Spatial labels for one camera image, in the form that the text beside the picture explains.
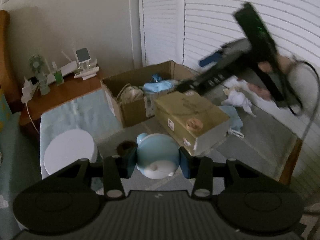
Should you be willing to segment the person's right hand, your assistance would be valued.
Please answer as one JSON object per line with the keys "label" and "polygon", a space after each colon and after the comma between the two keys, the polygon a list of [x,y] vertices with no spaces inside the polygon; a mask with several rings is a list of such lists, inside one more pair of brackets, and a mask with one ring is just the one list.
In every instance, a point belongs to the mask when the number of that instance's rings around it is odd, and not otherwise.
{"label": "person's right hand", "polygon": [[[284,74],[288,74],[293,68],[294,68],[294,61],[293,59],[287,57],[287,56],[283,56],[278,54],[277,56],[277,60],[279,63],[279,69],[281,70],[282,73]],[[270,73],[274,73],[273,68],[271,66],[271,64],[267,61],[265,62],[259,62],[258,63],[258,68],[260,70],[262,70],[264,73],[270,74]],[[247,82],[247,87],[249,88],[249,90],[255,94],[257,94],[257,96],[259,96],[260,98],[266,100],[266,101],[271,101],[272,100],[272,96],[271,93],[266,89],[263,88],[259,85],[254,84],[253,82],[248,81]]]}

